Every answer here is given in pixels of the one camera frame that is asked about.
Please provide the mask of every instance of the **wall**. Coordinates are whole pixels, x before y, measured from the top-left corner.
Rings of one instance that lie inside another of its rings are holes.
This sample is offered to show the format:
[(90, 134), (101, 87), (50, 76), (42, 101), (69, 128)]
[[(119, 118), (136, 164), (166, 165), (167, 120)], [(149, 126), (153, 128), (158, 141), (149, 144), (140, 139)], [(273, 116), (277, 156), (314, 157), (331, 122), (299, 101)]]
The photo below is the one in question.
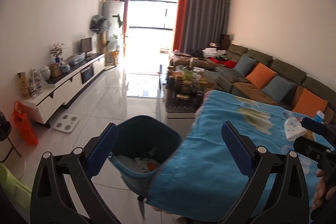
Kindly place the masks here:
[[(10, 122), (14, 102), (21, 98), (16, 73), (48, 65), (54, 43), (73, 43), (65, 57), (78, 50), (80, 39), (93, 36), (90, 19), (104, 1), (0, 0), (0, 109)], [(15, 144), (21, 140), (15, 129), (10, 136)], [(9, 147), (7, 140), (0, 143), (0, 159)]]
[(336, 90), (336, 0), (233, 0), (228, 34)]

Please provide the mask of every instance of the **blue pillow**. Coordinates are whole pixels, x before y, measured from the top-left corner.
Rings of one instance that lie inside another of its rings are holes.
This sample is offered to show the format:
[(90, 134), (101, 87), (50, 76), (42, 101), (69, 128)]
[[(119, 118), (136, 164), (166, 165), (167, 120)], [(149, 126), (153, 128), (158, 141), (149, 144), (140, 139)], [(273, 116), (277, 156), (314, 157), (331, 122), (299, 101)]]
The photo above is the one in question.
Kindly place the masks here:
[(273, 100), (280, 102), (287, 93), (294, 86), (293, 82), (290, 82), (279, 75), (276, 75), (262, 91), (270, 96)]
[(233, 68), (235, 72), (238, 72), (241, 76), (246, 76), (252, 67), (257, 63), (256, 60), (248, 57), (244, 54), (238, 61), (237, 65)]

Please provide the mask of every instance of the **trash can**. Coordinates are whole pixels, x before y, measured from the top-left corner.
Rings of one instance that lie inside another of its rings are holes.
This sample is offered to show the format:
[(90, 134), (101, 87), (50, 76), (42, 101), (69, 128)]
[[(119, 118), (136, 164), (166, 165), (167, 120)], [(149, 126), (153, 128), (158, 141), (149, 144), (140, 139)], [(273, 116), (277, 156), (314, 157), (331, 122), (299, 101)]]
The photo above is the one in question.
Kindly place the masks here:
[[(120, 171), (125, 184), (137, 195), (147, 198), (153, 177), (179, 147), (181, 137), (165, 124), (145, 115), (133, 117), (117, 127), (118, 140), (109, 159)], [(153, 151), (152, 159), (160, 163), (159, 167), (149, 173), (136, 173), (117, 158), (123, 155), (135, 159), (144, 157), (149, 151)]]

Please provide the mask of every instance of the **orange pillow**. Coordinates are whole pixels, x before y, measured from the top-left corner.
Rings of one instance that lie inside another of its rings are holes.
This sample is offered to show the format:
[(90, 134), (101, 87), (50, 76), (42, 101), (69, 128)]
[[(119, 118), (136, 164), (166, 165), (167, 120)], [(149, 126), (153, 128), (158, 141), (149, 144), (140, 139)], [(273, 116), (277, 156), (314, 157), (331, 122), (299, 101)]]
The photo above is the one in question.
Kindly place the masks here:
[(245, 78), (261, 90), (274, 76), (276, 76), (276, 74), (275, 71), (266, 67), (264, 64), (259, 63)]
[(324, 112), (328, 101), (321, 99), (308, 89), (304, 88), (299, 101), (293, 108), (293, 112), (315, 117), (318, 110)]

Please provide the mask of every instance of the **computer screen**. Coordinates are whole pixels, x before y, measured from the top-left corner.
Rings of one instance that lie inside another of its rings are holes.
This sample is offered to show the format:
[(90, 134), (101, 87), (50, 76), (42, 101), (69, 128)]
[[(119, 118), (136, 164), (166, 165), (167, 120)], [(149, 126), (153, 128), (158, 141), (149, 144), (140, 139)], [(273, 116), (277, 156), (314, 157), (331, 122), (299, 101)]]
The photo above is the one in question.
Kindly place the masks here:
[(92, 51), (92, 37), (81, 39), (82, 52)]

